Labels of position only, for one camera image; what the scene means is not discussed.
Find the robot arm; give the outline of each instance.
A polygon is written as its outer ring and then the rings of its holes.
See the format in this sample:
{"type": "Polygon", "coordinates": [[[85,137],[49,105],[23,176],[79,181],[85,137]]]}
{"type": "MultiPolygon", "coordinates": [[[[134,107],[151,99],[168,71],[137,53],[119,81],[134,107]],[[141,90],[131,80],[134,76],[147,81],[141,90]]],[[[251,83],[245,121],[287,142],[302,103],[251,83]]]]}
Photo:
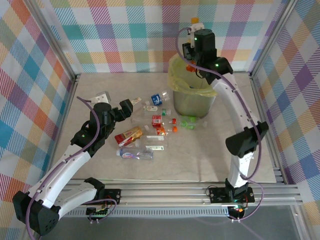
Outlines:
{"type": "Polygon", "coordinates": [[[105,144],[116,122],[131,116],[133,105],[129,99],[120,102],[120,106],[122,109],[111,108],[106,102],[93,106],[96,116],[90,112],[90,119],[74,135],[71,145],[53,168],[27,193],[18,191],[14,195],[13,205],[18,220],[26,223],[27,209],[33,198],[28,222],[31,229],[43,236],[70,210],[88,201],[105,198],[105,185],[92,177],[70,191],[61,191],[78,169],[105,144]]]}
{"type": "MultiPolygon", "coordinates": [[[[241,173],[245,176],[248,174],[250,161],[258,145],[257,134],[252,124],[255,124],[258,129],[260,139],[264,137],[269,127],[266,122],[259,122],[252,114],[250,114],[251,119],[248,118],[244,107],[248,109],[249,113],[251,110],[238,89],[233,69],[226,58],[217,56],[215,34],[210,29],[205,29],[202,23],[195,23],[189,29],[189,36],[189,42],[182,45],[183,56],[186,60],[194,62],[195,65],[202,68],[199,70],[200,75],[206,79],[209,85],[212,85],[222,98],[236,132],[225,141],[232,156],[224,190],[228,201],[232,202],[234,199],[241,198],[248,190],[247,180],[241,177],[241,173]],[[228,83],[204,69],[218,72],[228,80],[228,83]],[[238,95],[242,98],[243,103],[240,102],[238,95]]],[[[188,66],[186,69],[196,72],[196,74],[198,71],[192,66],[188,66]]]]}

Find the orange bottle cap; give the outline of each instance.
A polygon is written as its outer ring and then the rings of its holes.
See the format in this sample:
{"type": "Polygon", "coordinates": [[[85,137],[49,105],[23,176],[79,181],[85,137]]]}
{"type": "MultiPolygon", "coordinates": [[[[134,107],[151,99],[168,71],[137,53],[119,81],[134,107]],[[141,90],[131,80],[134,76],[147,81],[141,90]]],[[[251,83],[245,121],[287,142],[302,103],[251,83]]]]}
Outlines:
{"type": "Polygon", "coordinates": [[[191,24],[197,24],[199,23],[199,18],[198,17],[192,17],[191,18],[191,24]]]}
{"type": "Polygon", "coordinates": [[[187,71],[189,71],[189,72],[192,72],[192,73],[196,71],[196,69],[193,66],[190,66],[190,65],[186,66],[185,69],[187,71]]]}

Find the plastic bottle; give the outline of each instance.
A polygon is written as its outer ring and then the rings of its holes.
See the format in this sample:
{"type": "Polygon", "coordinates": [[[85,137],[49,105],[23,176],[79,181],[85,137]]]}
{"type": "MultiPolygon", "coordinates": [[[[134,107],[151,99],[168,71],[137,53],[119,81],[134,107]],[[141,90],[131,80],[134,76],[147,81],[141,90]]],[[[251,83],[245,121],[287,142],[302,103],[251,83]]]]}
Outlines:
{"type": "Polygon", "coordinates": [[[168,139],[165,136],[142,136],[135,140],[137,148],[145,147],[149,150],[165,150],[168,147],[168,139]]]}
{"type": "Polygon", "coordinates": [[[186,129],[195,129],[199,127],[206,128],[208,126],[207,121],[203,121],[199,117],[195,116],[180,116],[178,119],[172,118],[169,122],[171,124],[177,124],[186,129]]]}
{"type": "Polygon", "coordinates": [[[166,113],[163,115],[150,114],[150,115],[135,115],[131,117],[132,124],[138,125],[152,125],[154,128],[160,128],[162,125],[167,125],[170,123],[170,118],[166,117],[166,113]]]}
{"type": "Polygon", "coordinates": [[[116,155],[123,159],[152,160],[154,151],[140,147],[122,147],[116,151],[116,155]]]}
{"type": "Polygon", "coordinates": [[[161,116],[171,116],[170,108],[160,108],[158,106],[143,106],[143,115],[144,116],[152,116],[152,115],[161,115],[161,116]]]}
{"type": "Polygon", "coordinates": [[[155,106],[161,105],[163,102],[170,100],[171,98],[171,91],[165,90],[160,93],[156,93],[151,96],[151,100],[155,106]]]}
{"type": "Polygon", "coordinates": [[[156,132],[157,132],[157,135],[168,136],[172,133],[178,132],[178,128],[176,126],[171,126],[167,128],[164,128],[162,126],[162,127],[156,128],[156,132]]]}
{"type": "Polygon", "coordinates": [[[171,133],[176,133],[178,131],[177,126],[167,126],[164,128],[163,126],[154,128],[151,125],[144,125],[141,127],[144,136],[167,136],[171,133]]]}

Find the plaid wallpaper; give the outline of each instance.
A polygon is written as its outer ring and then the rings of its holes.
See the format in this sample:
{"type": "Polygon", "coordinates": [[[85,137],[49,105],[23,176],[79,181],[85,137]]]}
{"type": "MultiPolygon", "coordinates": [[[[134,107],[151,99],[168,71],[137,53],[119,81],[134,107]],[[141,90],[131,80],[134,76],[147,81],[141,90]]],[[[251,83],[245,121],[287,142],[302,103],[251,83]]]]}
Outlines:
{"type": "Polygon", "coordinates": [[[320,239],[320,0],[298,1],[256,82],[288,180],[320,239]]]}
{"type": "Polygon", "coordinates": [[[15,240],[12,198],[43,176],[71,80],[23,0],[0,6],[0,239],[15,240]]]}
{"type": "Polygon", "coordinates": [[[192,17],[213,30],[218,54],[235,71],[247,71],[287,0],[37,2],[74,71],[81,73],[167,72],[178,30],[190,26],[192,17]]]}

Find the trash item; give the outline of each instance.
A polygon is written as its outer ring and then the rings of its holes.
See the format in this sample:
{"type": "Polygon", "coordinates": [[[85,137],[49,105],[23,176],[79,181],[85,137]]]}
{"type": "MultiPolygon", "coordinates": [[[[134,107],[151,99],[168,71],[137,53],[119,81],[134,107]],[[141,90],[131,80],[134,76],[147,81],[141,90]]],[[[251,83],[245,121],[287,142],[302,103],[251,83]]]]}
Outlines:
{"type": "Polygon", "coordinates": [[[154,151],[140,147],[122,147],[116,151],[116,155],[123,159],[152,160],[154,151]]]}
{"type": "Polygon", "coordinates": [[[162,125],[162,117],[161,115],[153,115],[152,116],[152,126],[154,128],[160,128],[162,125]]]}
{"type": "Polygon", "coordinates": [[[116,142],[118,143],[119,147],[126,146],[136,139],[140,138],[143,135],[143,132],[139,126],[131,128],[128,131],[125,131],[121,134],[114,136],[116,142]]]}
{"type": "Polygon", "coordinates": [[[142,109],[139,109],[131,116],[131,123],[138,124],[138,125],[145,125],[145,124],[153,124],[153,116],[159,116],[155,119],[160,119],[160,123],[162,122],[162,117],[169,117],[171,116],[171,109],[169,108],[159,108],[158,106],[142,106],[142,109]]]}
{"type": "Polygon", "coordinates": [[[157,135],[167,136],[167,135],[170,135],[171,133],[176,133],[176,132],[178,132],[177,126],[172,126],[167,128],[164,128],[162,126],[162,127],[156,128],[157,135]]]}
{"type": "Polygon", "coordinates": [[[203,121],[199,117],[195,116],[180,116],[177,118],[172,118],[170,120],[171,124],[177,124],[180,127],[186,128],[186,129],[195,129],[199,127],[206,128],[208,126],[207,121],[203,121]]]}
{"type": "Polygon", "coordinates": [[[167,136],[170,133],[176,133],[178,128],[176,126],[172,126],[172,124],[164,128],[163,126],[154,128],[151,125],[144,125],[141,127],[143,135],[148,138],[156,138],[157,136],[167,136]]]}
{"type": "Polygon", "coordinates": [[[206,79],[186,70],[186,63],[178,54],[169,61],[168,75],[175,110],[183,116],[206,116],[217,95],[206,79]]]}
{"type": "Polygon", "coordinates": [[[95,97],[92,97],[89,99],[91,104],[97,104],[97,103],[110,103],[111,98],[109,95],[109,92],[102,91],[95,95],[95,97]]]}
{"type": "Polygon", "coordinates": [[[155,106],[161,105],[163,102],[170,100],[172,97],[170,90],[164,90],[151,96],[151,100],[155,106]]]}
{"type": "Polygon", "coordinates": [[[137,139],[135,142],[137,148],[145,147],[149,150],[165,150],[168,147],[168,139],[165,136],[142,136],[140,139],[137,139]]]}
{"type": "Polygon", "coordinates": [[[137,103],[139,103],[141,101],[140,97],[137,97],[136,99],[131,100],[130,102],[132,103],[132,105],[136,105],[137,103]]]}
{"type": "Polygon", "coordinates": [[[161,115],[161,116],[171,116],[170,108],[160,108],[158,106],[143,106],[143,115],[144,116],[152,116],[152,115],[161,115]]]}

